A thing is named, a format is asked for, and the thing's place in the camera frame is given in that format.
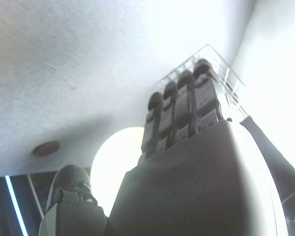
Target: fluorescent light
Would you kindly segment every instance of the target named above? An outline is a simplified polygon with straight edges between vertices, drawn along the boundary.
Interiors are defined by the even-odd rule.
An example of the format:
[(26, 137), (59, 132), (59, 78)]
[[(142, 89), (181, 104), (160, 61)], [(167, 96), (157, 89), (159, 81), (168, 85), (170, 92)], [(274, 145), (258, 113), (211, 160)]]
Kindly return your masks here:
[(92, 195), (109, 216), (123, 177), (137, 166), (144, 128), (130, 127), (112, 135), (98, 150), (90, 173)]
[(8, 185), (8, 189), (9, 189), (9, 192), (10, 192), (12, 203), (13, 203), (13, 206), (14, 206), (14, 209), (15, 209), (16, 216), (18, 217), (22, 233), (23, 233), (24, 236), (29, 236), (28, 232), (26, 231), (25, 224), (24, 224), (24, 221), (23, 221), (20, 209), (19, 209), (19, 205), (18, 205), (18, 202), (17, 202), (15, 194), (14, 194), (14, 190), (13, 190), (13, 187), (12, 187), (10, 176), (5, 176), (5, 181), (6, 181), (6, 185)]

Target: robotic hand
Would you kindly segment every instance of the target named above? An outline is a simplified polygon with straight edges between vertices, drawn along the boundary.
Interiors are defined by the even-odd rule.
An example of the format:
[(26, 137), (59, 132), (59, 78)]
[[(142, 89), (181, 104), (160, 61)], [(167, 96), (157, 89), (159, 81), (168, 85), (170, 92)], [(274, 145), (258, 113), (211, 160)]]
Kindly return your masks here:
[(233, 122), (205, 59), (148, 104), (142, 156), (109, 218), (85, 171), (68, 166), (50, 190), (40, 236), (287, 236), (271, 173), (250, 133)]

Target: white wire basket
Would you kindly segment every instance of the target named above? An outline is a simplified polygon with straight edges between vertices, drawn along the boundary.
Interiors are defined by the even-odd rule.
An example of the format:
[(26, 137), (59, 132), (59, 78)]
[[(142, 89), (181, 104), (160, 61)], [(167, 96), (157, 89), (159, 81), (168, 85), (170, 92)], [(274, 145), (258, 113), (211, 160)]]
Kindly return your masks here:
[(235, 119), (239, 121), (244, 120), (248, 116), (248, 114), (241, 106), (239, 91), (240, 94), (243, 94), (243, 91), (245, 90), (245, 85), (240, 80), (238, 75), (225, 62), (221, 55), (219, 55), (219, 53), (208, 44), (197, 51), (195, 54), (190, 56), (187, 60), (185, 60), (163, 79), (161, 79), (159, 81), (160, 90), (163, 90), (165, 85), (170, 81), (177, 82), (178, 76), (182, 71), (193, 71), (194, 64), (202, 58), (208, 60), (211, 63), (214, 71), (218, 74), (218, 82), (223, 88), (223, 91), (228, 99), (230, 109), (233, 112)]

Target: textured ceiling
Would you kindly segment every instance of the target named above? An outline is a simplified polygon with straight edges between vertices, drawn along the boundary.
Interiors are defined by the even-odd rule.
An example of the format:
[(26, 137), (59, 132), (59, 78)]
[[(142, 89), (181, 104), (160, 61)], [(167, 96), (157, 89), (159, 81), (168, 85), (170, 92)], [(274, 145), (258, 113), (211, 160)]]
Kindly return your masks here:
[[(90, 166), (209, 43), (232, 62), (253, 0), (0, 0), (0, 176)], [(58, 140), (37, 158), (32, 149)]]

